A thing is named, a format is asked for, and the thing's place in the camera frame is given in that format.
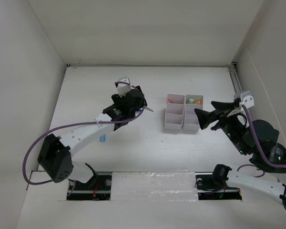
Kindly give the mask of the blue correction tape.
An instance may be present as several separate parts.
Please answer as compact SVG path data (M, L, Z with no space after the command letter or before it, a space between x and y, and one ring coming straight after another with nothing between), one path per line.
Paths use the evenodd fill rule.
M105 140L106 140L106 135L100 136L100 139L99 139L100 142L105 142Z

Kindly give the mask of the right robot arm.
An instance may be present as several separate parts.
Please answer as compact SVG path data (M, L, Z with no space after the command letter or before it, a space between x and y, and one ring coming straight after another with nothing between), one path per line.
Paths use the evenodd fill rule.
M196 175L195 187L199 197L210 195L222 197L226 190L250 188L271 198L286 210L286 148L278 143L279 131L264 120L253 120L248 107L239 99L232 103L211 102L211 112L194 109L200 128L221 129L241 155L249 155L252 166L264 173L272 174L276 182L245 175L229 166L217 164L211 174Z

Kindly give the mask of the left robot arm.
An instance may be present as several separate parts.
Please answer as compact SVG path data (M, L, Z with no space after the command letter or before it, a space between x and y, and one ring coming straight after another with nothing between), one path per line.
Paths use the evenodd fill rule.
M88 164L78 165L72 158L81 149L103 135L118 130L142 114L147 101L140 86L127 82L116 82L117 93L112 95L113 104L105 108L92 122L55 136L48 134L42 144L38 163L50 176L60 183L66 179L92 189L97 184L98 174Z

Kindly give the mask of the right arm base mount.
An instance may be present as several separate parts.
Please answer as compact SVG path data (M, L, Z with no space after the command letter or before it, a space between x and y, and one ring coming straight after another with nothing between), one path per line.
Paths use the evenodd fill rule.
M211 174L195 175L195 187L198 200L242 200L241 191L235 187L216 185L211 179Z

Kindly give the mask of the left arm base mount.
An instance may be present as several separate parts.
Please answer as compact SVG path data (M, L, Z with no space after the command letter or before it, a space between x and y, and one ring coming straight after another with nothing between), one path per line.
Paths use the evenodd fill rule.
M76 181L68 186L67 200L107 201L111 199L112 173L100 173L92 187Z

